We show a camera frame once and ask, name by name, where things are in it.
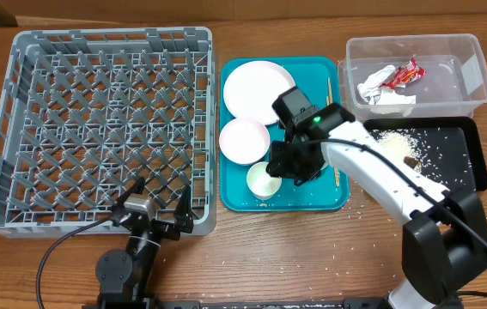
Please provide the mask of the red snack wrapper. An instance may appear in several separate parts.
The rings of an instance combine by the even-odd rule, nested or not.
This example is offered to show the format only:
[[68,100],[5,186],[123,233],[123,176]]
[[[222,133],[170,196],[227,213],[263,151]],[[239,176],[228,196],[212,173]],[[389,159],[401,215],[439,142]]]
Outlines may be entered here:
[[426,75],[426,70],[417,64],[415,57],[412,57],[408,63],[398,68],[398,71],[384,83],[385,87],[395,89],[405,87],[407,84],[421,79]]

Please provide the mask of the large white plate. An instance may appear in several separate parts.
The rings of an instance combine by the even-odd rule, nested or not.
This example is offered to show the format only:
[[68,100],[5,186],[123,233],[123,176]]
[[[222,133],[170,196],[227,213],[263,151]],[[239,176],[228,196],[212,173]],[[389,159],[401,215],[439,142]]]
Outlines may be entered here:
[[250,118],[268,126],[278,120],[272,104],[294,86],[292,75],[284,67],[256,60],[238,66],[228,75],[222,97],[235,118]]

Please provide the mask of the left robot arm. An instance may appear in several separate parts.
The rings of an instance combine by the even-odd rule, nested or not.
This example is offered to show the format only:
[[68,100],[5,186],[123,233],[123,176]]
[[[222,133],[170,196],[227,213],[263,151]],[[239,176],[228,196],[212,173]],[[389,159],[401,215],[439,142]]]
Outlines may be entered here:
[[107,251],[96,264],[99,309],[153,308],[155,300],[147,292],[147,283],[161,242],[177,241],[193,230],[191,186],[184,186],[172,221],[156,218],[160,207],[143,193],[144,186],[144,178],[139,178],[113,205],[113,225],[126,228],[130,235],[125,249]]

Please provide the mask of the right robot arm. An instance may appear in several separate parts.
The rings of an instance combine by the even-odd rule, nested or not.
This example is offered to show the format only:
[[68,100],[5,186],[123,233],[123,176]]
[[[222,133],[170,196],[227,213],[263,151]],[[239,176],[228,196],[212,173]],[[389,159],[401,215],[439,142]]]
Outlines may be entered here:
[[462,295],[487,270],[487,220],[472,190],[449,190],[394,159],[341,106],[312,105],[297,87],[272,108],[285,131],[271,145],[266,171],[300,186],[324,165],[354,179],[402,227],[404,281],[382,305],[436,308]]

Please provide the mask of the small white plate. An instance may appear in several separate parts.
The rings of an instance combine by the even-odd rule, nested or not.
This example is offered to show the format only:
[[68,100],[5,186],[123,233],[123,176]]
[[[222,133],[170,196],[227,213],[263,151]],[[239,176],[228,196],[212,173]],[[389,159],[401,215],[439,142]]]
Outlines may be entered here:
[[219,135],[223,155],[238,165],[251,165],[262,159],[270,146],[270,133],[257,120],[236,118]]

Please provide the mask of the white cup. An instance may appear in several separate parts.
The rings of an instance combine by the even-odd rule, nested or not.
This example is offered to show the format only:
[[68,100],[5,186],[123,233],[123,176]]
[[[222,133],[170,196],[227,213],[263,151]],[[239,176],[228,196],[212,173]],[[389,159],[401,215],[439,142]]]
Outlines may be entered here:
[[272,177],[267,171],[267,161],[255,163],[247,172],[247,186],[251,193],[260,200],[268,200],[280,189],[282,179]]

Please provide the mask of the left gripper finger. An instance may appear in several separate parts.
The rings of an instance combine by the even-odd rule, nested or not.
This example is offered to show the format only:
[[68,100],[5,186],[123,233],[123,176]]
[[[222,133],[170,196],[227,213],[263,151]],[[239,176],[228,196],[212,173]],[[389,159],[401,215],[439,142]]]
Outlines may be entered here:
[[173,213],[174,225],[182,233],[192,233],[193,216],[192,216],[192,197],[191,186],[186,185],[182,191],[178,204]]
[[111,211],[114,213],[119,209],[122,209],[124,207],[126,200],[130,197],[130,195],[142,194],[144,186],[145,186],[145,178],[139,177],[129,189],[127,189],[122,195],[120,195],[117,198],[117,200],[111,207]]

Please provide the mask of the white napkin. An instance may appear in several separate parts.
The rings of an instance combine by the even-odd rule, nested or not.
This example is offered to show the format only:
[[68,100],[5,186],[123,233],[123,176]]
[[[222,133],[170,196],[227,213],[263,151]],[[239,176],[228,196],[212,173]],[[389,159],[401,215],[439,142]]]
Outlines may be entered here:
[[371,107],[371,112],[376,114],[396,113],[403,117],[411,113],[412,107],[417,101],[415,95],[397,94],[394,89],[383,86],[384,81],[395,71],[396,67],[389,64],[356,86],[360,97]]

